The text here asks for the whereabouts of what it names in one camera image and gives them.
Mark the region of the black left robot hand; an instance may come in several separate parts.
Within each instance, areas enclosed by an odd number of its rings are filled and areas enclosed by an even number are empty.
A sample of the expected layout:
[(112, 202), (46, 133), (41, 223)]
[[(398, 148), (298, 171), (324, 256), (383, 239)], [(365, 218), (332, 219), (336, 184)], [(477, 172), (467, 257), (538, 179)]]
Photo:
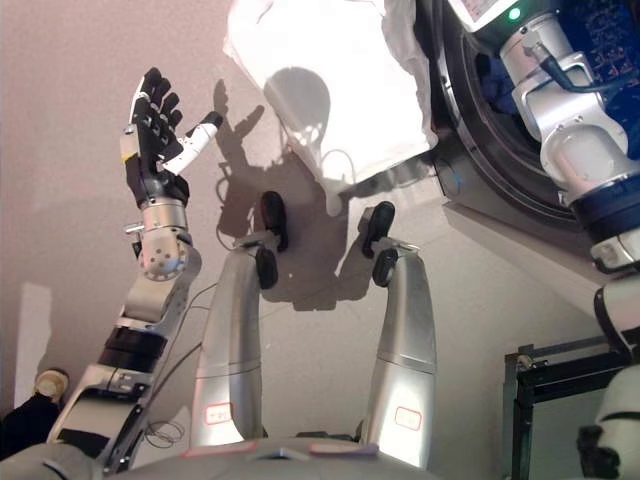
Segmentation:
[(127, 185), (140, 208), (161, 199), (188, 204), (189, 184), (182, 172), (223, 124), (222, 115), (211, 111), (179, 137), (176, 127), (183, 115), (178, 104), (179, 96), (156, 67), (142, 76), (133, 94), (120, 151)]

